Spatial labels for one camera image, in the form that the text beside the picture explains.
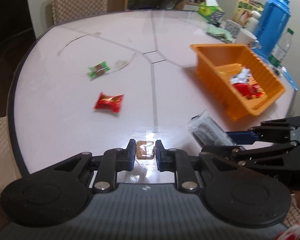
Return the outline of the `red candy packet on table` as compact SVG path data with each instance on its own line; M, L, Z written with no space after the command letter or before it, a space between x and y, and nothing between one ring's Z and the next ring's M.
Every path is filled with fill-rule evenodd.
M97 102L94 105L94 110L108 109L114 113L121 111L124 95L110 96L104 93L100 93Z

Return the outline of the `small red candy packet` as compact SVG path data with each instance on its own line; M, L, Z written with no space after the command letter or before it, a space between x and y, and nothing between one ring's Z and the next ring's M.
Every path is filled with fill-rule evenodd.
M260 98L263 95L263 89L258 83L251 85L251 92L256 98Z

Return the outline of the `green tissue box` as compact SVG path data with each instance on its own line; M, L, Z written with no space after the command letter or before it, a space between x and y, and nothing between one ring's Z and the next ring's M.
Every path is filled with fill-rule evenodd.
M203 1L198 9L205 19L212 22L221 22L225 15L224 10L219 6L217 0L205 0Z

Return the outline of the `green wrapped candy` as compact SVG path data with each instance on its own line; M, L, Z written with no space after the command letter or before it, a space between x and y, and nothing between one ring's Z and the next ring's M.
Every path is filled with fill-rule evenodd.
M89 67L88 69L89 69L88 75L92 80L110 71L110 67L108 66L106 61L103 61L95 66Z

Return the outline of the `silver foil snack bag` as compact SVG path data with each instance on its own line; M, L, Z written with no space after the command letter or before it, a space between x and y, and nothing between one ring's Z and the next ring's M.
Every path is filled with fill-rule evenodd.
M234 83L249 83L250 79L253 77L251 70L243 67L241 71L231 77L230 84L233 85Z

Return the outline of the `blue toothpaste tube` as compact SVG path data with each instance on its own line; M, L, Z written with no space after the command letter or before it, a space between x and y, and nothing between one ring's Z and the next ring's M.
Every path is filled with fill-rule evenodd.
M293 81L292 77L290 76L288 70L287 70L285 67L281 66L281 72L282 72L283 76L286 78L286 80L287 80L287 81L290 83L290 85L293 87L293 89L294 89L295 91L298 91L298 87L297 87L297 85L295 84L295 82Z

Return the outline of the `quilted beige chair near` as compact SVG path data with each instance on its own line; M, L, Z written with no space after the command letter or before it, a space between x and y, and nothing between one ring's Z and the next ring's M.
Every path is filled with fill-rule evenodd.
M11 182L21 178L8 135L6 117L0 117L0 196Z

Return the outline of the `blue thermos flask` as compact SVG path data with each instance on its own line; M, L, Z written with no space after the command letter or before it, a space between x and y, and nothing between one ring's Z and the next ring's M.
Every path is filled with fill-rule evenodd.
M256 54L267 58L281 37L291 16L289 0L267 0L254 31L261 48Z

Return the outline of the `white cartoon mug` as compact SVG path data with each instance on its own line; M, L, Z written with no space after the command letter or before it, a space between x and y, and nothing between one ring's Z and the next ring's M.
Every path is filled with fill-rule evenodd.
M260 48L260 43L257 37L250 31L241 28L235 40L237 44L246 45L250 49Z

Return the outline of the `black white snack sachet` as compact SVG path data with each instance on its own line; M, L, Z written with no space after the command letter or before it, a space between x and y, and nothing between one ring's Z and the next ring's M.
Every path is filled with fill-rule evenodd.
M186 127L201 147L236 145L206 111L194 116Z

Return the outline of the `clear plastic water bottle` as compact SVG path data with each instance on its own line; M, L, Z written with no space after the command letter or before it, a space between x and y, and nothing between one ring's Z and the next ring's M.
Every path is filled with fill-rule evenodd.
M292 44L293 35L294 31L290 28L287 28L287 31L281 36L277 44L275 44L274 48L272 49L268 60L274 67L280 66L283 59L286 57Z

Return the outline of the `walnut drink carton box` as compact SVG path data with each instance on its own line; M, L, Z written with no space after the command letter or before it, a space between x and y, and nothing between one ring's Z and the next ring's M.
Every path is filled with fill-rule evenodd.
M253 11L260 14L264 10L264 5L257 0L237 0L232 20L242 27L245 27L253 15Z

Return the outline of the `patterned grey mug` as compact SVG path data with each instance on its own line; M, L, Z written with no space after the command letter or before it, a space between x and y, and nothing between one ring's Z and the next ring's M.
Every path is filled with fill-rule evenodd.
M236 39L242 26L233 20L226 20L224 28Z

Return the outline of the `clear brown biscuit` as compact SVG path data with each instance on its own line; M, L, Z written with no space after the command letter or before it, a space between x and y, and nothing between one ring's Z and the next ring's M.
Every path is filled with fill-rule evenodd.
M151 130L134 130L132 138L136 140L136 162L140 167L155 166L155 142L158 133Z

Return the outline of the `orange plastic tray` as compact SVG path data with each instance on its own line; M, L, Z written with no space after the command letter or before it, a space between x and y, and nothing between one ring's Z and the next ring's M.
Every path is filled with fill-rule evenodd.
M228 117L259 116L286 90L271 69L243 44L192 44L196 74Z

